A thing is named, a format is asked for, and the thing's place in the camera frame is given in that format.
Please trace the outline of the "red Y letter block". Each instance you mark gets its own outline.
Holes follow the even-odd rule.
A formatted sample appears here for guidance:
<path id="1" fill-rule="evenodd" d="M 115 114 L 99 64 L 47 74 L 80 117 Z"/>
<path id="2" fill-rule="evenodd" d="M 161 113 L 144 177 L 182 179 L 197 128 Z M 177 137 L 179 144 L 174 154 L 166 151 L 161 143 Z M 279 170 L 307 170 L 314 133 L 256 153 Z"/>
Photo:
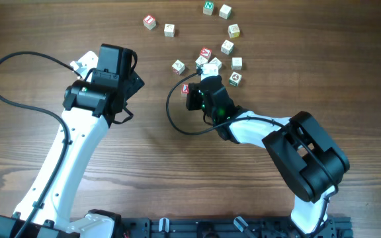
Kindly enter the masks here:
<path id="1" fill-rule="evenodd" d="M 183 97 L 186 97 L 188 94 L 189 94 L 189 85 L 188 84 L 182 84 L 181 95 Z"/>

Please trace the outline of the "red O letter block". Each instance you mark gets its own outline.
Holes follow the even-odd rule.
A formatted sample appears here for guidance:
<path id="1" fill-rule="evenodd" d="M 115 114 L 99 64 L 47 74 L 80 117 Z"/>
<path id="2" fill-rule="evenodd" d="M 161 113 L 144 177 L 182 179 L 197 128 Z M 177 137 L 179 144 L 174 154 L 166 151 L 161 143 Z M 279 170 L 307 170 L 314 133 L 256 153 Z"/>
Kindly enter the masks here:
<path id="1" fill-rule="evenodd" d="M 186 66 L 180 60 L 176 60 L 172 65 L 172 69 L 174 73 L 176 73 L 177 75 L 181 75 L 183 71 L 186 69 Z"/>

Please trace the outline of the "red A letter block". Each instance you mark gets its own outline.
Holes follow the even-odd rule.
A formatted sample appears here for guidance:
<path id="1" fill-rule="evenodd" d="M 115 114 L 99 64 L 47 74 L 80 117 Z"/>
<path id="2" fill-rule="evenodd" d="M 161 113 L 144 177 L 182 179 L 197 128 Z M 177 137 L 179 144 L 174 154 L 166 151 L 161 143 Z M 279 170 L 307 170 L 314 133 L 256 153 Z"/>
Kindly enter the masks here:
<path id="1" fill-rule="evenodd" d="M 210 59 L 212 55 L 212 50 L 209 48 L 202 48 L 200 51 L 200 56 L 206 58 L 207 60 Z"/>

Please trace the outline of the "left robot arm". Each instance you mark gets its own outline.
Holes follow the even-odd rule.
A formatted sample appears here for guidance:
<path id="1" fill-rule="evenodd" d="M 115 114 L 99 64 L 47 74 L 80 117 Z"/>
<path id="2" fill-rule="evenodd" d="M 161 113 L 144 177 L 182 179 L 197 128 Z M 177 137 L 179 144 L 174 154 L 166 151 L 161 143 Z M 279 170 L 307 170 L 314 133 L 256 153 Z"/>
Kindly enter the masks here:
<path id="1" fill-rule="evenodd" d="M 117 124 L 115 116 L 125 112 L 133 118 L 127 100 L 144 86 L 135 72 L 135 51 L 102 44 L 99 55 L 90 53 L 68 68 L 78 76 L 64 93 L 62 115 L 0 100 L 28 110 L 42 112 L 60 123 L 56 138 L 38 176 L 11 216 L 0 215 L 0 237 L 122 237 L 119 214 L 91 210 L 71 221 L 71 208 L 89 160 Z"/>

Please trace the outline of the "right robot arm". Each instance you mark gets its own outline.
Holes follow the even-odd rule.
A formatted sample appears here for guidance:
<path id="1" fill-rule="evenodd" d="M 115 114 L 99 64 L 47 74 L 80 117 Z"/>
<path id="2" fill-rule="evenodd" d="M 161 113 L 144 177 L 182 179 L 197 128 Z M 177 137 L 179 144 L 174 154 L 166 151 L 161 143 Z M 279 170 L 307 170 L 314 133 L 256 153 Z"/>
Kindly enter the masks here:
<path id="1" fill-rule="evenodd" d="M 270 118 L 236 106 L 219 76 L 187 88 L 186 108 L 203 111 L 222 139 L 267 150 L 295 195 L 292 223 L 308 237 L 319 234 L 328 221 L 329 201 L 350 164 L 318 121 L 304 111 L 291 118 Z"/>

